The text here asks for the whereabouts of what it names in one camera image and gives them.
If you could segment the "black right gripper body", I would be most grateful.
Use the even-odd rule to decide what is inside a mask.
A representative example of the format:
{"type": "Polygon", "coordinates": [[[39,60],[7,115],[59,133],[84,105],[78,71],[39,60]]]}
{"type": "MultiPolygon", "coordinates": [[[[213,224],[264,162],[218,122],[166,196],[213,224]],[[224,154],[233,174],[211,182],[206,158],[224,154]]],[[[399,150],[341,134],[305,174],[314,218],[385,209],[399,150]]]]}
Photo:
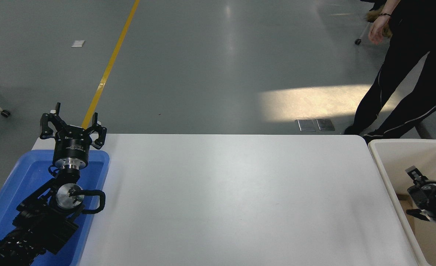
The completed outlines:
{"type": "Polygon", "coordinates": [[[436,182],[412,185],[408,188],[408,195],[410,195],[417,209],[427,210],[430,218],[436,218],[436,182]]]}

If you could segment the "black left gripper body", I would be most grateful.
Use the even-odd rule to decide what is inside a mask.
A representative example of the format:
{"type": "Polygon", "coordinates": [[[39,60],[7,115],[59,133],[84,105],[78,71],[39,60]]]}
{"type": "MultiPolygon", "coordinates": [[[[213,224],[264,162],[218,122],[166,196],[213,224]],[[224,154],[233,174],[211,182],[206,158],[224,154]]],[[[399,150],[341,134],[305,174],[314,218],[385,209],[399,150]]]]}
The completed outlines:
{"type": "Polygon", "coordinates": [[[68,126],[55,134],[54,161],[66,158],[88,161],[92,140],[80,127],[68,126]]]}

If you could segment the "person's hand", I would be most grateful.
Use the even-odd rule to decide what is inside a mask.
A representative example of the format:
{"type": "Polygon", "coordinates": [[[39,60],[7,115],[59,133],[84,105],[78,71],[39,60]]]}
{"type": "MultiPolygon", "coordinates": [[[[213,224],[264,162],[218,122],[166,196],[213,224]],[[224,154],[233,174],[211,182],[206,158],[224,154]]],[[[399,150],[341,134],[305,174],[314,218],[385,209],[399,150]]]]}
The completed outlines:
{"type": "Polygon", "coordinates": [[[388,15],[379,15],[376,20],[373,22],[373,25],[370,27],[368,32],[368,40],[373,44],[379,44],[383,40],[383,27],[388,23],[390,16],[388,15]]]}

